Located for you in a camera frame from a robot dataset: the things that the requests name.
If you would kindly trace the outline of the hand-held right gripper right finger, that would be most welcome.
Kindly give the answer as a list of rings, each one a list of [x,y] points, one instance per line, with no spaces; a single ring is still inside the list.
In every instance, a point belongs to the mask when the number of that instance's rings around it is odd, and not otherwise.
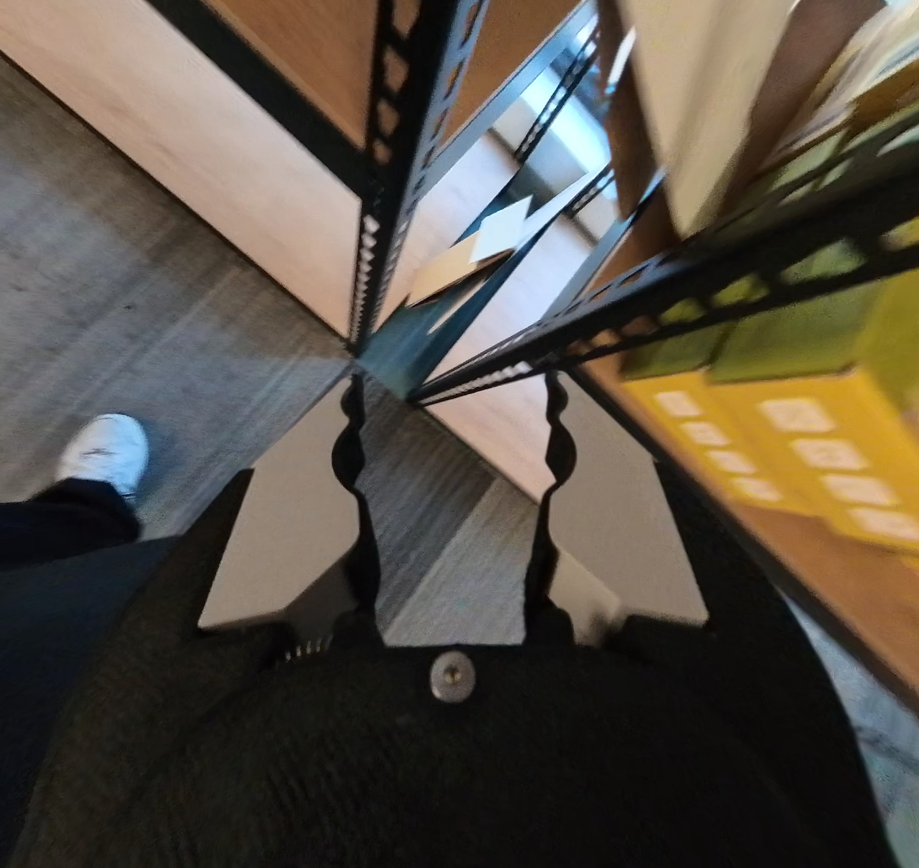
[[[565,612],[573,632],[632,615],[701,627],[708,616],[655,460],[566,374],[545,378],[551,482],[526,570],[526,631]]]

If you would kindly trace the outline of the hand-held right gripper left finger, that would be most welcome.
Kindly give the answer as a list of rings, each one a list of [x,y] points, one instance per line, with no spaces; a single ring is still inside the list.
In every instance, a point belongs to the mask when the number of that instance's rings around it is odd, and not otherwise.
[[[247,471],[201,630],[279,623],[318,642],[348,613],[374,617],[381,560],[359,488],[364,423],[364,379],[353,373]]]

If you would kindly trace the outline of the tan cardboard sheet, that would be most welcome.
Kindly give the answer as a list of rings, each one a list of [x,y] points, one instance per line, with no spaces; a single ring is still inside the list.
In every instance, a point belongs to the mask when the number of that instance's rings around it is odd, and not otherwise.
[[[496,250],[481,258],[474,258],[478,243],[478,234],[474,234],[420,266],[413,277],[404,305],[411,308],[429,300],[508,253],[507,249]]]

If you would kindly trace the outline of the yellow green toy box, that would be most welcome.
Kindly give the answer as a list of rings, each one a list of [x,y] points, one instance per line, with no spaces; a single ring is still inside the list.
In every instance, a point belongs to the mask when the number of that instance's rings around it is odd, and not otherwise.
[[[714,393],[709,371],[732,328],[713,325],[629,350],[620,366],[624,389],[733,500],[815,518],[815,506],[788,483],[782,463]]]
[[[833,529],[917,555],[917,271],[739,322],[709,379]]]

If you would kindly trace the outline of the person's white shoe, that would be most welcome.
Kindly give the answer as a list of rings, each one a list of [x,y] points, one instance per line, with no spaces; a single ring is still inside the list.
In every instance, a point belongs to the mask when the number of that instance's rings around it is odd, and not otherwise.
[[[133,502],[150,460],[142,423],[124,414],[104,414],[86,423],[63,449],[56,482],[79,480],[110,485]]]

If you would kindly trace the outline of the person's dark trousers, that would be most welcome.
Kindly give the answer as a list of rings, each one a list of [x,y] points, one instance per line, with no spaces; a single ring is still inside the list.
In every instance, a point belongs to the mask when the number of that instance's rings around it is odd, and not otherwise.
[[[127,498],[88,473],[2,504],[2,858],[28,824],[63,717],[66,779],[128,788],[226,694],[198,621],[233,518],[139,541]]]

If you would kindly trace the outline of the pale cardboard box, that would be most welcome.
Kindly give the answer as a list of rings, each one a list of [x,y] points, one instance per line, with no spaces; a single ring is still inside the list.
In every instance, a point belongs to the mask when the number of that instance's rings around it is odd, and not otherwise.
[[[596,0],[619,212],[662,180],[695,235],[736,199],[884,0]]]

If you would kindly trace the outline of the brown wooden shelf board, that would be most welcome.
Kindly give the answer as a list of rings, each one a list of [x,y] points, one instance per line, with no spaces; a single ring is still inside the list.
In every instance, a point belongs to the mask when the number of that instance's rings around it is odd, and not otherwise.
[[[377,0],[202,0],[361,147]],[[445,131],[453,136],[583,0],[490,0]]]

